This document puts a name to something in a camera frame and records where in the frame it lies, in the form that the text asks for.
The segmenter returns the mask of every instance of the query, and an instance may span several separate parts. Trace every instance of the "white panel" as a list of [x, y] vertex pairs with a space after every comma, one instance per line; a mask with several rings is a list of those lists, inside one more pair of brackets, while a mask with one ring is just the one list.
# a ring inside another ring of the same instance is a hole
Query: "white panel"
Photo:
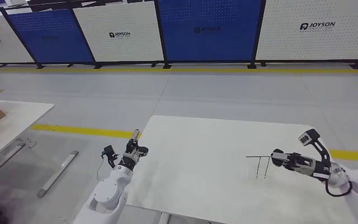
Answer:
[[[98, 62], [163, 60], [154, 2], [76, 8], [74, 13]], [[111, 37], [110, 33], [129, 33]]]
[[0, 16], [0, 63], [34, 62], [10, 25]]
[[[357, 9], [357, 0], [267, 0], [256, 59], [357, 59]], [[323, 22], [334, 25], [310, 27]]]

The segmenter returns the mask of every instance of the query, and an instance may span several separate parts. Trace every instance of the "cardboard box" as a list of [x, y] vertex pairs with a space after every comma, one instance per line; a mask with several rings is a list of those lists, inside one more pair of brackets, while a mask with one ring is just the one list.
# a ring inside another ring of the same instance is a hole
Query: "cardboard box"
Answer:
[[2, 119], [4, 116], [5, 116], [5, 113], [2, 110], [0, 110], [0, 119]]

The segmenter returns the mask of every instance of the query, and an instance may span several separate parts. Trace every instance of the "white table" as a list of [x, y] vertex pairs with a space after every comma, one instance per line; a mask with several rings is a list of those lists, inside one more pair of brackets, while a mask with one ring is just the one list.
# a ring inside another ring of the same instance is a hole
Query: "white table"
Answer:
[[[25, 141], [18, 139], [21, 133], [33, 125], [54, 106], [54, 104], [0, 100], [0, 109], [6, 114], [4, 118], [0, 119], [0, 151], [6, 149], [11, 143], [18, 140], [15, 147], [0, 161], [0, 167], [25, 146]], [[52, 177], [39, 190], [37, 194], [39, 198], [42, 198], [46, 194], [48, 189], [77, 154], [77, 151], [73, 151], [64, 163], [59, 166], [59, 169], [55, 171]], [[55, 162], [47, 160], [47, 163], [53, 167]]]
[[149, 153], [134, 168], [127, 204], [230, 224], [356, 223], [345, 200], [329, 196], [313, 178], [272, 162], [263, 178], [266, 159], [256, 179], [258, 159], [246, 156], [279, 148], [319, 160], [312, 146], [298, 141], [310, 128], [153, 116], [139, 140]]

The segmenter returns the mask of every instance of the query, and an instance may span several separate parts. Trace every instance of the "yellow floor line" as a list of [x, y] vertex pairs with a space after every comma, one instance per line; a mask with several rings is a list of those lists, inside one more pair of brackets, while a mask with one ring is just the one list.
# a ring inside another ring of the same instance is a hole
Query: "yellow floor line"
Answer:
[[[63, 132], [71, 134], [88, 134], [91, 136], [105, 136], [115, 138], [130, 138], [132, 132], [124, 130], [105, 130], [96, 128], [81, 128], [70, 127], [61, 125], [49, 125], [49, 124], [34, 124], [31, 126], [32, 130], [47, 130], [50, 132]], [[345, 150], [329, 150], [333, 158], [342, 160], [358, 160], [358, 151], [345, 151]]]
[[50, 132], [63, 132], [71, 134], [88, 134], [91, 136], [106, 136], [115, 138], [130, 138], [133, 132], [126, 132], [124, 130], [104, 130], [95, 128], [80, 128], [49, 124], [34, 124], [31, 126], [32, 130], [47, 130]]
[[358, 160], [358, 152], [345, 150], [329, 150], [332, 158], [339, 158], [342, 160]]
[[358, 73], [358, 69], [246, 69], [246, 68], [0, 68], [0, 72], [109, 73], [109, 72], [205, 72], [205, 73]]

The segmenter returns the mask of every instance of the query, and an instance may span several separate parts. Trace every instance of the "black bracket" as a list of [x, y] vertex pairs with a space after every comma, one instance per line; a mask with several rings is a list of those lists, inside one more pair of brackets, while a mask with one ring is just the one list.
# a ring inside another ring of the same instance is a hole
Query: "black bracket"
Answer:
[[172, 66], [170, 64], [165, 63], [163, 69], [170, 69]]
[[256, 69], [256, 65], [255, 65], [255, 63], [250, 63], [247, 65], [247, 68], [248, 69]]
[[358, 69], [358, 62], [355, 64], [350, 64], [349, 66], [353, 69]]
[[103, 64], [101, 63], [95, 63], [95, 67], [93, 69], [100, 69], [102, 68]]
[[36, 64], [37, 65], [37, 68], [36, 69], [43, 69], [45, 68], [45, 66], [43, 66], [42, 64]]

